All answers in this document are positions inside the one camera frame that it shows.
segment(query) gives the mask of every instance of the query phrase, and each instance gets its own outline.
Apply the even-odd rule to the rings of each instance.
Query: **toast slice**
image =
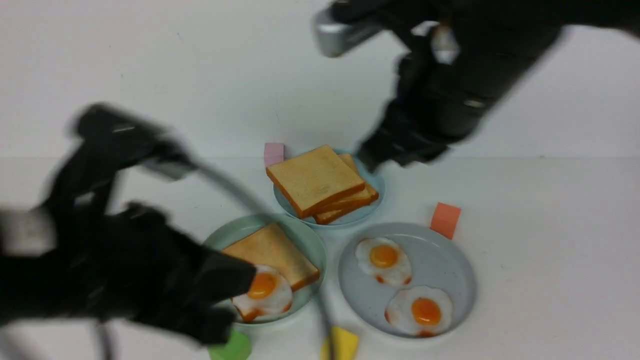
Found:
[[[267,167],[267,176],[300,218],[365,188],[364,180],[327,145]]]
[[[291,243],[275,223],[231,244],[222,253],[254,265],[275,268],[287,279],[292,291],[300,290],[320,278],[320,270]]]
[[[371,185],[369,185],[369,186],[375,192],[374,194],[372,194],[371,199],[369,200],[369,203],[364,204],[364,205],[363,204],[358,204],[358,205],[350,206],[348,208],[344,208],[344,209],[340,209],[340,210],[332,210],[332,211],[327,211],[326,213],[315,214],[314,215],[314,220],[319,225],[328,225],[328,224],[338,220],[339,218],[343,217],[344,215],[350,214],[350,213],[356,211],[357,209],[360,209],[360,208],[362,208],[364,206],[370,205],[372,202],[378,200],[378,198],[380,197],[380,193],[378,193],[376,191],[376,189],[373,188],[373,186],[371,186]]]
[[[351,154],[340,154],[338,157],[344,161],[344,163],[353,170],[358,176],[360,175],[358,171],[358,167],[356,166],[356,162],[353,160]],[[334,210],[342,210],[342,209],[351,209],[354,206],[366,206],[372,203],[374,200],[371,200],[372,197],[378,198],[378,192],[376,189],[371,186],[369,183],[365,183],[365,188],[357,192],[353,195],[349,195],[347,197],[343,197],[342,199],[336,200],[331,204],[325,205],[318,213],[326,213]]]

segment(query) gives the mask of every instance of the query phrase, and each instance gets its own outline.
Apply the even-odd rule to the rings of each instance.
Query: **plate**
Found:
[[[395,241],[409,257],[412,281],[403,288],[427,285],[440,288],[453,302],[451,332],[462,323],[476,301],[476,277],[462,251],[444,236],[417,224],[378,224],[364,229],[351,239],[340,255],[338,280],[340,290],[353,311],[375,329],[391,336],[420,341],[428,340],[399,332],[385,319],[388,303],[400,290],[380,284],[358,267],[355,249],[360,240],[384,237]]]
[[[298,247],[298,249],[307,257],[311,263],[320,270],[320,279],[313,285],[306,286],[293,293],[293,304],[290,310],[280,315],[260,316],[251,323],[245,323],[240,320],[239,313],[231,304],[231,300],[225,300],[220,306],[228,307],[238,314],[236,324],[239,327],[257,327],[266,324],[278,323],[299,313],[309,300],[317,293],[318,289],[324,281],[326,273],[326,249],[320,237],[309,226],[303,224],[299,220],[288,217],[287,215],[273,215],[282,230],[287,234],[289,239]],[[215,250],[223,250],[236,241],[255,233],[268,225],[269,222],[259,215],[252,215],[235,219],[218,230],[215,230],[204,241],[204,244]]]
[[[334,151],[337,154],[345,154],[348,153],[349,151],[343,151],[340,149],[334,149]],[[372,174],[370,172],[368,172],[365,167],[364,164],[355,156],[353,156],[353,159],[356,163],[356,167],[358,168],[358,172],[360,173],[360,177],[362,177],[362,179],[364,181],[366,181],[367,183],[369,183],[371,186],[373,186],[378,193],[380,194],[380,197],[378,197],[378,200],[372,202],[370,205],[368,206],[364,206],[360,209],[357,209],[356,211],[349,213],[347,215],[344,215],[341,218],[336,219],[336,221],[327,224],[327,225],[321,225],[316,223],[316,221],[314,220],[313,217],[308,217],[308,218],[304,218],[304,219],[299,219],[300,221],[304,222],[305,224],[309,225],[309,226],[313,226],[313,227],[331,227],[331,228],[339,228],[339,227],[347,227],[350,225],[355,225],[359,222],[364,221],[365,219],[369,218],[371,215],[373,215],[374,212],[376,212],[376,210],[378,209],[378,207],[380,207],[380,205],[382,204],[384,198],[385,198],[385,193],[387,191],[387,187],[385,184],[385,180],[382,178],[382,176],[380,174]],[[291,204],[289,203],[289,201],[287,200],[287,198],[284,197],[284,195],[282,194],[282,192],[280,191],[280,189],[278,189],[277,186],[273,186],[273,194],[276,197],[276,200],[278,201],[278,204],[282,207],[282,209],[284,211],[286,211],[287,214],[289,214],[290,216],[294,217],[294,218],[298,218],[298,215],[296,214],[296,211],[293,210],[293,207],[291,206]]]

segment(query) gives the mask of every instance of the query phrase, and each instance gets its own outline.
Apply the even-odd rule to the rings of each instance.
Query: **green block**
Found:
[[[231,336],[226,345],[209,348],[211,360],[247,360],[249,355],[251,355],[249,338],[235,330],[231,330]]]

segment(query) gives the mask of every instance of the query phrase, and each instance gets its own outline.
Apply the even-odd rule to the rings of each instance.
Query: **white wall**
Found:
[[[352,147],[401,47],[385,35],[323,58],[310,18],[325,2],[0,0],[0,156],[62,155],[63,128],[93,101],[171,124],[205,156]],[[456,155],[640,156],[640,42],[568,35]]]

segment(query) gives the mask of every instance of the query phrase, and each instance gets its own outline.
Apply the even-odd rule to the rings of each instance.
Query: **fried egg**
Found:
[[[411,282],[411,263],[400,245],[387,238],[364,239],[356,246],[358,267],[381,284],[400,288]]]
[[[278,270],[266,265],[255,267],[249,292],[231,299],[245,322],[258,316],[286,313],[293,303],[291,285]]]
[[[403,334],[428,338],[449,329],[453,302],[444,290],[414,286],[400,290],[391,299],[385,319]]]

